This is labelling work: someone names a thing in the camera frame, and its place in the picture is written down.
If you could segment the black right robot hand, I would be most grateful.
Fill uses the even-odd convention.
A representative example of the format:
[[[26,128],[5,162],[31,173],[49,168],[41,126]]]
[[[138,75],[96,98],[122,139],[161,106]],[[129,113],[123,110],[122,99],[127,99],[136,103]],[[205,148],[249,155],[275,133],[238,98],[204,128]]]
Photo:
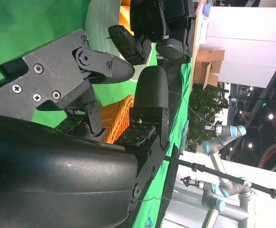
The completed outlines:
[[[134,67],[91,50],[84,30],[0,65],[0,228],[114,228],[125,221],[169,148],[167,76],[148,66],[130,124],[113,144],[94,84]]]

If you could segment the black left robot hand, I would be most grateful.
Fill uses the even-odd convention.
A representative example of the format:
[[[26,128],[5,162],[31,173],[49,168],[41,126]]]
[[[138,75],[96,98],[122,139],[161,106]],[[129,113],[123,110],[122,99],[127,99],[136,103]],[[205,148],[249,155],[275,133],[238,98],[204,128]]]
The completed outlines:
[[[171,64],[190,62],[197,5],[191,0],[133,0],[130,28],[113,25],[108,33],[114,45],[131,65],[147,62],[151,44]]]

